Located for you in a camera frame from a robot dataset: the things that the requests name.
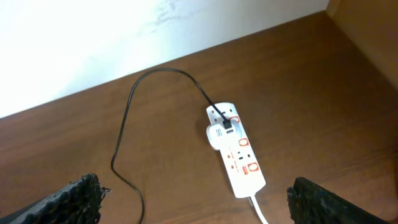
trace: white wall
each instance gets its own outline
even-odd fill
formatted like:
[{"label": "white wall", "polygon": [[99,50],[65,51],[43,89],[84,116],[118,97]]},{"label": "white wall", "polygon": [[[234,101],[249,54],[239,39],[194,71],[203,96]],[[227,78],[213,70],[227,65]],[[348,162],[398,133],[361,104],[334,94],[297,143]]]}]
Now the white wall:
[{"label": "white wall", "polygon": [[324,10],[328,0],[1,0],[0,117]]}]

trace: wooden table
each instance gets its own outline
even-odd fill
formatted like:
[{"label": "wooden table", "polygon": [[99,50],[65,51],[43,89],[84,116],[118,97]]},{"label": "wooden table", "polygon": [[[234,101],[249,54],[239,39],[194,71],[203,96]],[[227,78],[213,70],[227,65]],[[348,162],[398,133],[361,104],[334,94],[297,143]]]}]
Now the wooden table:
[{"label": "wooden table", "polygon": [[[292,223],[286,189],[298,176],[386,220],[398,215],[398,93],[325,13],[162,66],[236,105],[267,180],[257,199],[269,223]],[[136,222],[139,198],[110,161],[141,74],[0,119],[0,216],[94,172],[113,189],[101,222]],[[179,74],[138,87],[115,168],[142,190],[145,223],[259,223],[208,143],[207,106]]]}]

